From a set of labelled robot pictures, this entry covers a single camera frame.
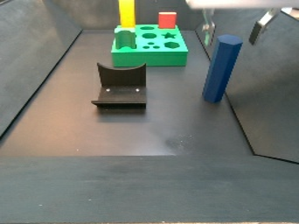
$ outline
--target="black surface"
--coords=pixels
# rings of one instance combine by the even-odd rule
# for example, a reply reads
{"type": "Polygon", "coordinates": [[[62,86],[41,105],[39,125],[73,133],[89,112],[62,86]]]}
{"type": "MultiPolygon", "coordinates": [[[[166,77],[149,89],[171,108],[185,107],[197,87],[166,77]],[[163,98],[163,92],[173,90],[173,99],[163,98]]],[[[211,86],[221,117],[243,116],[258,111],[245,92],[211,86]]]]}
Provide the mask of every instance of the black surface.
{"type": "Polygon", "coordinates": [[[299,166],[269,158],[2,157],[0,170],[3,223],[299,221],[299,166]]]}
{"type": "MultiPolygon", "coordinates": [[[[230,33],[245,40],[227,94],[255,153],[298,163],[299,21],[281,13],[251,45],[246,40],[266,12],[215,11],[215,35],[230,33]]],[[[214,46],[206,47],[209,55],[214,46]]]]}
{"type": "Polygon", "coordinates": [[[189,66],[149,68],[147,110],[98,110],[114,32],[82,33],[0,143],[0,222],[299,221],[299,166],[251,155],[183,37],[189,66]]]}
{"type": "Polygon", "coordinates": [[[146,111],[98,110],[97,63],[111,67],[113,31],[85,31],[0,144],[0,156],[250,155],[223,99],[202,99],[210,61],[182,33],[189,66],[147,68],[146,111]]]}

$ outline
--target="metal bracket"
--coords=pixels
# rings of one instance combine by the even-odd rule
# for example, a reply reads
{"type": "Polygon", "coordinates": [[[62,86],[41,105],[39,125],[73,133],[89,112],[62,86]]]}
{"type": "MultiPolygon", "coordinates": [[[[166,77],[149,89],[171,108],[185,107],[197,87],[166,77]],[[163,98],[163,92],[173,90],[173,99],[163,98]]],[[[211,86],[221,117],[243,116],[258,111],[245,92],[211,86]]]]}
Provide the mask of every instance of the metal bracket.
{"type": "Polygon", "coordinates": [[[257,21],[257,24],[254,26],[254,29],[249,38],[249,42],[251,43],[251,45],[257,44],[261,34],[266,31],[270,23],[275,20],[281,10],[282,10],[281,8],[270,9],[266,15],[261,18],[261,20],[257,21]]]}
{"type": "Polygon", "coordinates": [[[210,46],[214,38],[214,33],[215,33],[215,24],[211,20],[211,17],[214,15],[214,9],[203,9],[202,10],[202,15],[205,18],[205,23],[202,26],[202,31],[205,32],[205,45],[210,46]]]}

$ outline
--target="green shape sorter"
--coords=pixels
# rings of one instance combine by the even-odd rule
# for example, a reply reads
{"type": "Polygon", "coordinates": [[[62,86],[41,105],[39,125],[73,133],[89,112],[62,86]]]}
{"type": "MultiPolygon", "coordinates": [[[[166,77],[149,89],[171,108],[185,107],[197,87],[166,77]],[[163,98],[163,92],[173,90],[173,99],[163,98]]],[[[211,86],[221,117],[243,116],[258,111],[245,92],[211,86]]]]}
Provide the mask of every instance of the green shape sorter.
{"type": "Polygon", "coordinates": [[[129,46],[117,49],[114,41],[114,67],[138,67],[145,63],[150,67],[186,66],[189,48],[178,26],[175,29],[159,29],[158,24],[137,25],[135,43],[137,49],[129,46]]]}

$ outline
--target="black floor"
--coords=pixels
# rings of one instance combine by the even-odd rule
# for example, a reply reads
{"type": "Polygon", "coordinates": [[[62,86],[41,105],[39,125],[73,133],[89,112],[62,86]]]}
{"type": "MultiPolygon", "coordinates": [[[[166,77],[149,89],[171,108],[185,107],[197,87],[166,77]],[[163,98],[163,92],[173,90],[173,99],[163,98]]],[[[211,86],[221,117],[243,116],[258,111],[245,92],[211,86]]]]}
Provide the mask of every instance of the black floor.
{"type": "Polygon", "coordinates": [[[149,67],[147,109],[98,110],[113,31],[86,31],[0,146],[0,222],[299,221],[299,166],[255,157],[210,61],[149,67]]]}

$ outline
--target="black plastic piece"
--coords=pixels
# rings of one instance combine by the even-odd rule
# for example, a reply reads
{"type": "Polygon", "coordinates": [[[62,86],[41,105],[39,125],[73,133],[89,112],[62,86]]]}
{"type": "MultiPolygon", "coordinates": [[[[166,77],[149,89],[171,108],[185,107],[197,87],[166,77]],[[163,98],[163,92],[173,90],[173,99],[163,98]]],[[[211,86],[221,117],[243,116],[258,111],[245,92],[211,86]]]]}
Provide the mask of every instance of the black plastic piece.
{"type": "Polygon", "coordinates": [[[146,106],[146,64],[134,68],[111,68],[98,63],[102,83],[97,106],[146,106]]]}

